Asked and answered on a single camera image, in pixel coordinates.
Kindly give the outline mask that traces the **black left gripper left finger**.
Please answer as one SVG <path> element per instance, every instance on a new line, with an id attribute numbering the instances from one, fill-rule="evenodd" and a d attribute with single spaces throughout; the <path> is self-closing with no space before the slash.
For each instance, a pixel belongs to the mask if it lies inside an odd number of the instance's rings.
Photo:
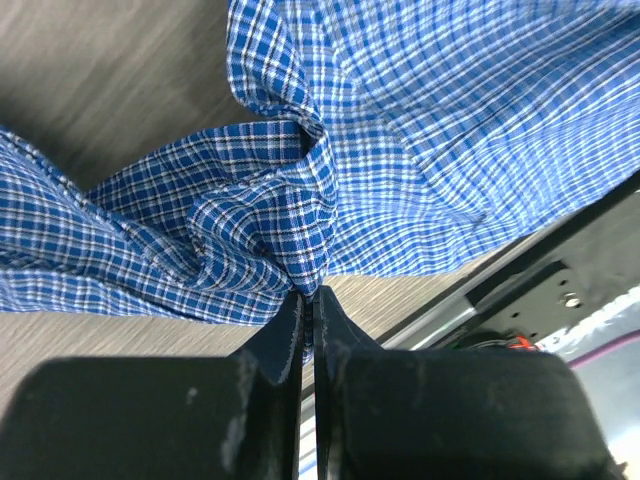
<path id="1" fill-rule="evenodd" d="M 226 357 L 76 357 L 34 368 L 1 422 L 5 479 L 294 479 L 304 302 Z"/>

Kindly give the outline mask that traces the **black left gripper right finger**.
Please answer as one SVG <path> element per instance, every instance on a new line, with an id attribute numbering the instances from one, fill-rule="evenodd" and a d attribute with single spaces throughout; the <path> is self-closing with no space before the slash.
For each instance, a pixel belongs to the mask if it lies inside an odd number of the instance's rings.
<path id="1" fill-rule="evenodd" d="M 620 479 L 558 357 L 506 347 L 387 350 L 329 288 L 312 304 L 322 479 Z"/>

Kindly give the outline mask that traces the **blue plaid long sleeve shirt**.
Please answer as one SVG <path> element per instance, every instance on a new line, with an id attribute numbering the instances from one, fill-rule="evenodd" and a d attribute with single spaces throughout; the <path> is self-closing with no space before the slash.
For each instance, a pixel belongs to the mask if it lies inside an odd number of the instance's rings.
<path id="1" fill-rule="evenodd" d="M 431 275 L 639 167 L 635 1 L 233 1 L 254 123 L 88 192 L 1 133 L 1 308 L 262 325 L 326 276 Z"/>

